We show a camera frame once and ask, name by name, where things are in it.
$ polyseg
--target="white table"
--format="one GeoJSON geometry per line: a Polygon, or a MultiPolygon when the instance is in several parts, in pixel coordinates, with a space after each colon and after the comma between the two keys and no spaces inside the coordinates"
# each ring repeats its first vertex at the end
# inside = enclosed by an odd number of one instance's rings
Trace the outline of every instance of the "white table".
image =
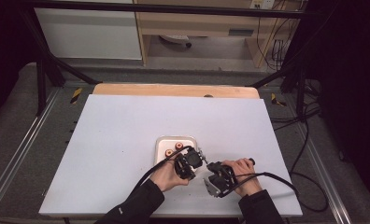
{"type": "MultiPolygon", "coordinates": [[[[39,213],[102,216],[123,202],[153,165],[162,135],[189,135],[208,161],[252,157],[256,172],[291,181],[263,100],[170,96],[90,95],[39,213]]],[[[164,194],[153,217],[241,217],[240,197],[210,196],[205,166],[187,187],[164,194]]],[[[259,177],[284,217],[301,216],[286,185],[259,177]]]]}

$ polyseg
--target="hand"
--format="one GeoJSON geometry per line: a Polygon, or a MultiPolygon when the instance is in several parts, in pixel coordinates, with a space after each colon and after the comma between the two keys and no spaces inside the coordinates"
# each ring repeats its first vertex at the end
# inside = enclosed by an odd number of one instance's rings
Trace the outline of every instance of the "hand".
{"type": "Polygon", "coordinates": [[[176,156],[174,156],[170,161],[165,162],[149,178],[162,192],[168,191],[178,185],[187,186],[189,184],[188,179],[181,179],[176,174],[174,161],[172,161],[175,157],[176,156]]]}
{"type": "MultiPolygon", "coordinates": [[[[254,164],[252,163],[252,161],[246,158],[240,159],[238,161],[223,161],[222,165],[228,165],[232,167],[235,175],[242,175],[236,178],[237,182],[241,182],[249,177],[249,175],[247,174],[255,174],[254,164]]],[[[235,189],[235,192],[241,197],[244,197],[246,195],[251,195],[261,190],[262,188],[257,177],[254,177],[235,189]]]]}

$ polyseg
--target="black metal pole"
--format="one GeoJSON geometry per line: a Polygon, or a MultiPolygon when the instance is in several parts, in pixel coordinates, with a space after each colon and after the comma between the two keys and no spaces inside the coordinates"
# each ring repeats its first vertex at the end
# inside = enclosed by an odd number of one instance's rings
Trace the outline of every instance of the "black metal pole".
{"type": "Polygon", "coordinates": [[[51,61],[51,58],[48,54],[48,52],[50,52],[49,47],[45,43],[41,34],[37,31],[34,22],[30,18],[30,15],[28,13],[29,9],[30,8],[18,8],[19,14],[21,15],[22,20],[24,21],[25,25],[34,38],[34,41],[36,42],[36,45],[39,48],[39,53],[42,57],[42,61],[52,85],[63,86],[63,84],[65,84],[65,79],[57,65],[51,61]]]}
{"type": "Polygon", "coordinates": [[[260,10],[228,7],[190,7],[148,4],[124,4],[124,3],[96,3],[75,1],[52,1],[52,0],[21,0],[21,4],[27,7],[60,8],[76,10],[98,11],[130,11],[130,12],[156,12],[156,13],[181,13],[199,15],[222,15],[260,18],[289,18],[307,19],[324,16],[317,12],[260,10]]]}
{"type": "Polygon", "coordinates": [[[98,83],[102,83],[102,81],[97,81],[97,80],[94,80],[86,75],[84,75],[83,73],[79,72],[77,69],[71,67],[69,64],[61,61],[60,59],[58,59],[56,56],[54,56],[51,52],[49,52],[49,56],[51,57],[51,59],[57,64],[59,65],[61,68],[63,68],[64,70],[66,70],[67,72],[71,73],[72,75],[82,79],[83,81],[89,83],[89,84],[98,84],[98,83]]]}

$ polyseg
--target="black cable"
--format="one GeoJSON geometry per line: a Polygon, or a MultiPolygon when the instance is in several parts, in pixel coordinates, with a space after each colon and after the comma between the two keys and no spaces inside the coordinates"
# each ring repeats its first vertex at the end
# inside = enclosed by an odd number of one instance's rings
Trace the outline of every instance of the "black cable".
{"type": "Polygon", "coordinates": [[[258,47],[259,52],[262,54],[262,57],[263,57],[264,61],[266,62],[267,66],[268,66],[269,68],[271,68],[272,70],[275,70],[275,69],[271,66],[272,64],[271,64],[271,63],[269,63],[269,62],[267,61],[266,57],[264,57],[264,54],[263,54],[263,52],[262,52],[262,50],[261,50],[261,47],[260,47],[260,45],[259,45],[259,32],[260,32],[260,27],[261,27],[261,17],[259,17],[259,18],[258,18],[257,47],[258,47]]]}
{"type": "Polygon", "coordinates": [[[248,174],[249,177],[247,177],[246,179],[240,181],[239,183],[237,183],[235,186],[233,186],[231,189],[229,189],[228,191],[226,191],[225,193],[222,193],[221,197],[225,197],[226,195],[230,194],[232,191],[234,191],[235,189],[237,189],[238,187],[240,187],[241,185],[243,185],[244,183],[246,183],[247,181],[251,180],[252,178],[255,178],[257,176],[260,176],[260,175],[265,175],[265,176],[268,176],[268,177],[271,177],[273,179],[276,179],[278,181],[280,181],[281,183],[287,185],[288,187],[290,187],[293,192],[295,193],[296,197],[298,198],[299,196],[299,192],[298,190],[296,189],[296,187],[291,184],[290,182],[288,182],[287,180],[279,177],[278,175],[274,175],[274,174],[271,174],[271,173],[267,173],[267,172],[263,172],[263,173],[255,173],[255,174],[248,174]]]}
{"type": "Polygon", "coordinates": [[[328,208],[328,206],[329,206],[329,204],[328,204],[328,196],[327,196],[327,194],[325,193],[325,191],[324,191],[324,189],[322,188],[322,186],[321,186],[318,182],[316,182],[315,180],[313,180],[312,178],[310,178],[310,177],[309,177],[309,176],[307,176],[307,175],[303,175],[303,174],[300,174],[300,173],[297,173],[297,172],[292,172],[292,173],[290,173],[290,176],[292,176],[292,175],[299,175],[299,176],[301,176],[301,177],[303,177],[303,178],[305,178],[305,179],[309,180],[310,182],[312,182],[313,184],[315,184],[315,185],[320,189],[320,191],[322,192],[322,195],[324,196],[325,204],[324,204],[324,206],[323,206],[322,208],[320,208],[320,209],[318,209],[318,208],[312,208],[312,207],[310,207],[310,206],[306,205],[305,203],[301,202],[301,201],[298,199],[299,204],[301,204],[303,207],[307,208],[308,210],[313,211],[313,212],[317,212],[317,213],[319,213],[319,212],[323,212],[323,211],[327,210],[327,208],[328,208]]]}
{"type": "Polygon", "coordinates": [[[314,183],[321,190],[322,195],[323,195],[324,200],[325,200],[325,205],[321,209],[312,208],[312,207],[306,205],[305,203],[303,203],[302,201],[300,201],[299,198],[298,198],[298,201],[299,201],[299,204],[301,204],[304,208],[306,208],[306,209],[308,209],[310,211],[313,211],[313,212],[323,212],[323,211],[325,211],[328,208],[329,204],[328,204],[328,196],[325,193],[325,191],[322,188],[322,186],[318,182],[316,182],[312,178],[310,178],[309,176],[303,175],[303,174],[300,174],[300,173],[297,173],[297,172],[294,171],[296,164],[298,163],[299,159],[302,157],[302,155],[303,155],[303,153],[304,153],[304,151],[306,149],[306,144],[307,144],[307,140],[308,140],[308,137],[309,137],[309,126],[308,126],[307,118],[306,118],[307,109],[308,109],[309,106],[311,106],[311,105],[313,105],[315,103],[316,102],[313,102],[313,103],[311,103],[311,104],[309,104],[309,105],[307,105],[305,107],[305,110],[304,110],[304,118],[305,118],[304,121],[305,121],[305,126],[306,126],[305,142],[302,145],[302,148],[299,151],[298,156],[296,157],[295,162],[293,163],[291,170],[289,171],[289,175],[290,175],[290,177],[292,177],[293,175],[299,175],[299,176],[301,176],[301,177],[303,177],[303,178],[311,181],[312,183],[314,183]]]}
{"type": "Polygon", "coordinates": [[[130,193],[130,195],[133,194],[133,192],[138,189],[143,183],[144,181],[148,178],[148,176],[150,176],[153,172],[155,172],[157,169],[159,169],[165,162],[167,161],[170,161],[171,158],[173,158],[175,155],[177,155],[179,152],[185,150],[185,149],[189,149],[191,148],[190,146],[187,146],[187,147],[183,147],[181,150],[177,150],[175,151],[173,154],[171,154],[170,156],[166,157],[164,160],[162,161],[159,161],[156,165],[154,165],[152,168],[150,168],[142,177],[141,179],[139,179],[138,183],[135,185],[135,187],[133,188],[132,192],[130,193]]]}

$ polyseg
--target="handheld controller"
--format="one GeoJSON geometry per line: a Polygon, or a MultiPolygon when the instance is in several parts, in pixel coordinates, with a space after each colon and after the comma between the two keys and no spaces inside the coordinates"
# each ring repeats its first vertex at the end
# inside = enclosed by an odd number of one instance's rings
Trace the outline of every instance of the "handheld controller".
{"type": "MultiPolygon", "coordinates": [[[[249,158],[249,160],[255,165],[253,158],[249,158]]],[[[207,165],[207,169],[214,173],[214,175],[203,180],[205,181],[208,193],[214,197],[224,197],[226,192],[238,184],[232,167],[221,165],[220,161],[211,162],[207,165]]]]}

